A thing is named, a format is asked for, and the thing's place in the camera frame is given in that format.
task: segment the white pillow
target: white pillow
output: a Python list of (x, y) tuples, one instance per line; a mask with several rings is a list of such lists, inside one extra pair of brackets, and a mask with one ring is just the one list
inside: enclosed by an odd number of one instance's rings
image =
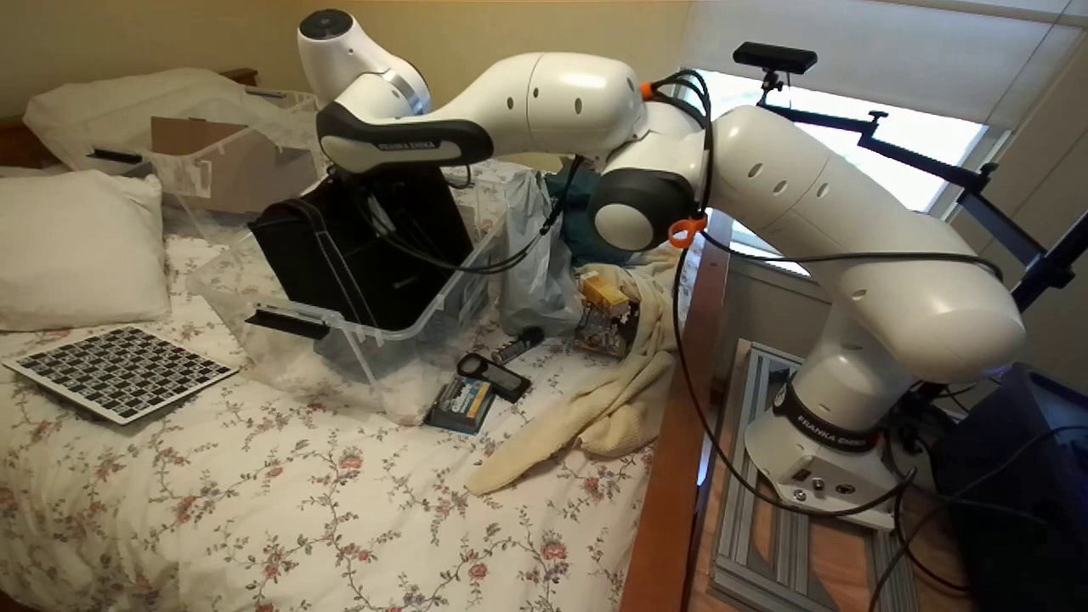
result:
[(166, 314), (163, 186), (74, 170), (0, 181), (0, 328)]

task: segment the bed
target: bed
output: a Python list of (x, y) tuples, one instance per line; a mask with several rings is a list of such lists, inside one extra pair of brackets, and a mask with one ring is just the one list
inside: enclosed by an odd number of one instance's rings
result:
[[(17, 120), (0, 165), (50, 165)], [(191, 293), (201, 237), (166, 223), (166, 317), (146, 323), (242, 370), (181, 409), (112, 427), (0, 370), (0, 590), (31, 607), (682, 607), (696, 523), (701, 426), (662, 381), (654, 444), (565, 447), (491, 496), (467, 478), (517, 432), (609, 370), (544, 339), (534, 394), (478, 436), (405, 426), (330, 385), (246, 370), (232, 327)], [(710, 394), (724, 260), (688, 264), (688, 353)], [(500, 343), (482, 314), (478, 343)], [(12, 328), (0, 358), (100, 327)]]

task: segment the wooden floor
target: wooden floor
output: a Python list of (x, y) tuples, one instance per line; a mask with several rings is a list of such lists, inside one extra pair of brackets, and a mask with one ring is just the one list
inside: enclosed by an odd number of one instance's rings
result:
[[(730, 437), (734, 437), (734, 420), (724, 420), (721, 444), (730, 447)], [(717, 458), (716, 471), (710, 471), (701, 537), (696, 537), (696, 560), (694, 560), (694, 578), (691, 578), (691, 594), (688, 594), (691, 612), (743, 607), (738, 600), (727, 600), (716, 590), (717, 523), (721, 523), (724, 496), (730, 487), (738, 487), (738, 483), (727, 476), (727, 468)], [(929, 510), (933, 510), (929, 496), (908, 493), (905, 496), (905, 529), (911, 529), (917, 523), (917, 517), (925, 517)], [(752, 545), (763, 558), (771, 558), (768, 555), (771, 552), (771, 506), (768, 503), (756, 506)], [(917, 541), (911, 541), (911, 552), (929, 568), (935, 568), (950, 581), (962, 586), (962, 568), (958, 568), (958, 558), (952, 552), (952, 537), (941, 520), (929, 520), (917, 529)], [(882, 571), (883, 568), (872, 568), (867, 545), (856, 527), (832, 523), (832, 520), (814, 520), (814, 574), (839, 612), (867, 612), (872, 607), (872, 581), (875, 581), (872, 574), (882, 574)], [(945, 590), (941, 586), (929, 581), (922, 571), (916, 571), (916, 594), (917, 594), (916, 598), (917, 612), (972, 607), (971, 598), (962, 598), (958, 590)]]

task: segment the headboard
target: headboard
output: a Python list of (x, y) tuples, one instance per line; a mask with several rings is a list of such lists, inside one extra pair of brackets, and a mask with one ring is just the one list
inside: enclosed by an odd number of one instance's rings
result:
[[(257, 69), (227, 69), (221, 76), (242, 85), (260, 85)], [(58, 155), (37, 144), (22, 115), (0, 115), (0, 165), (58, 165)]]

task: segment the window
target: window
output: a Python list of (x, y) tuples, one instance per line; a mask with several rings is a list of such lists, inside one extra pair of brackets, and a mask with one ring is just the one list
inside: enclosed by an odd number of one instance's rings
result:
[[(763, 81), (756, 78), (738, 78), (721, 70), (701, 70), (701, 76), (710, 85), (716, 115), (734, 104), (756, 104), (763, 96)], [(867, 97), (830, 96), (830, 90), (809, 90), (795, 85), (786, 85), (786, 90), (771, 90), (768, 102), (822, 112), (822, 115), (849, 115), (849, 120), (867, 120), (875, 107), (882, 107), (887, 112), (887, 120), (882, 120), (877, 140), (916, 149), (922, 155), (933, 155), (952, 165), (981, 165), (981, 161), (990, 161), (990, 154), (999, 144), (999, 128), (986, 128), (982, 123), (933, 115), (917, 107), (882, 104)], [(875, 177), (883, 190), (892, 190), (905, 207), (922, 215), (939, 215), (939, 218), (952, 211), (957, 186), (908, 164), (899, 164), (856, 147), (856, 133), (806, 126), (806, 123), (798, 123), (798, 128), (814, 133), (820, 144), (846, 155), (853, 165)], [(734, 223), (730, 249), (748, 256), (780, 256), (768, 242), (763, 242), (746, 223)]]

